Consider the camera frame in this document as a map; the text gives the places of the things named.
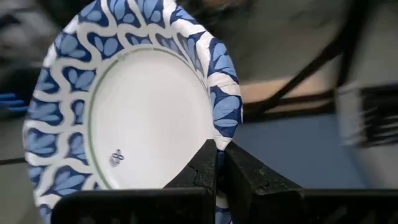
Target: paper plate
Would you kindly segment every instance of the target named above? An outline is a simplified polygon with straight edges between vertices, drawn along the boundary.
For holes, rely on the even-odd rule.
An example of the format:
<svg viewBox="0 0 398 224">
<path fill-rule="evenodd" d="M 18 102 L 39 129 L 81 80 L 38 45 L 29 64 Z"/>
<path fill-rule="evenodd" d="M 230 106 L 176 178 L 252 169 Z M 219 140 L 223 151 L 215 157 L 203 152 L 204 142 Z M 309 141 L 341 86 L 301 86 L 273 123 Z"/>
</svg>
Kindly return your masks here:
<svg viewBox="0 0 398 224">
<path fill-rule="evenodd" d="M 173 0 L 94 1 L 49 48 L 29 107 L 35 203 L 49 222 L 79 190 L 162 188 L 206 139 L 223 150 L 241 112 L 226 47 Z"/>
</svg>

